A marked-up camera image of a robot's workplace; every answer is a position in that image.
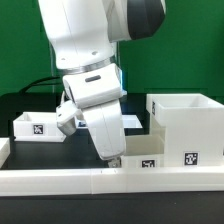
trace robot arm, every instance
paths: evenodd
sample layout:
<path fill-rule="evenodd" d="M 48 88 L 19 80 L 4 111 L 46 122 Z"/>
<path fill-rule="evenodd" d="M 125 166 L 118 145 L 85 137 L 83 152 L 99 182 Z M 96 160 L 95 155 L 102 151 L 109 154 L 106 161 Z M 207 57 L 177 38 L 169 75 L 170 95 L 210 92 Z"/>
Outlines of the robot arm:
<path fill-rule="evenodd" d="M 72 133 L 69 121 L 81 110 L 100 157 L 124 154 L 122 88 L 111 43 L 152 36 L 164 20 L 164 0 L 39 0 L 39 6 L 70 98 L 58 109 L 61 130 Z"/>

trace black table surface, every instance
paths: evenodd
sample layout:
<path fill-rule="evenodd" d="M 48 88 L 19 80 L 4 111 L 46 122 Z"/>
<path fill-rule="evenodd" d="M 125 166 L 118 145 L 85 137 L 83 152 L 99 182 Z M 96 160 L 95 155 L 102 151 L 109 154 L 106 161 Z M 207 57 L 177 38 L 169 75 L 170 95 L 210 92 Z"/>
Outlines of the black table surface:
<path fill-rule="evenodd" d="M 55 112 L 60 95 L 6 94 L 0 97 L 0 137 L 10 137 L 11 154 L 3 170 L 107 167 L 87 130 L 64 143 L 15 142 L 13 120 L 24 111 Z M 121 100 L 124 114 L 137 114 L 147 134 L 144 94 Z M 160 192 L 102 195 L 0 197 L 0 223 L 224 223 L 224 192 Z"/>

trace green background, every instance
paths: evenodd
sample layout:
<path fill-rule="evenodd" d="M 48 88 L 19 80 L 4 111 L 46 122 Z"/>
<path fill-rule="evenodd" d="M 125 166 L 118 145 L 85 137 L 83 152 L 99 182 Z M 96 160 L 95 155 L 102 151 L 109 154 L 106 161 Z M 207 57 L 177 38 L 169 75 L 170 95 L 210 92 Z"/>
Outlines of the green background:
<path fill-rule="evenodd" d="M 224 1 L 167 0 L 152 38 L 119 44 L 129 93 L 200 92 L 224 103 Z M 0 1 L 0 95 L 51 75 L 37 0 Z M 41 91 L 52 91 L 41 88 Z"/>

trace black cable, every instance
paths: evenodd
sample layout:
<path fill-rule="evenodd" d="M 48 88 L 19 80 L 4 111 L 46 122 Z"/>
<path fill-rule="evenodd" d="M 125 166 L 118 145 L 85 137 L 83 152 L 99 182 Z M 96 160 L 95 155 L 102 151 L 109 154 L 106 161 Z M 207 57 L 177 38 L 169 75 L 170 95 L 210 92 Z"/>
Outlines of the black cable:
<path fill-rule="evenodd" d="M 46 85 L 59 85 L 61 83 L 45 83 L 45 84 L 40 84 L 41 82 L 46 82 L 49 80 L 56 80 L 56 79 L 60 79 L 60 76 L 51 76 L 51 77 L 46 77 L 46 78 L 42 78 L 42 79 L 38 79 L 32 83 L 30 83 L 29 85 L 25 86 L 24 88 L 22 88 L 19 93 L 23 94 L 25 93 L 28 89 L 34 87 L 34 86 L 46 86 Z"/>

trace open white box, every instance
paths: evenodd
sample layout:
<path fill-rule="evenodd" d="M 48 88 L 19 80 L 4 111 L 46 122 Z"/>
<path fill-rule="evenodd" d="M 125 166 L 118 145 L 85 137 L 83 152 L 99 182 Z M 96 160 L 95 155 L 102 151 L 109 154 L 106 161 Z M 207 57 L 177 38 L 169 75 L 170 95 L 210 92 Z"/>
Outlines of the open white box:
<path fill-rule="evenodd" d="M 16 141 L 63 142 L 66 137 L 57 128 L 56 113 L 24 112 L 13 126 Z"/>

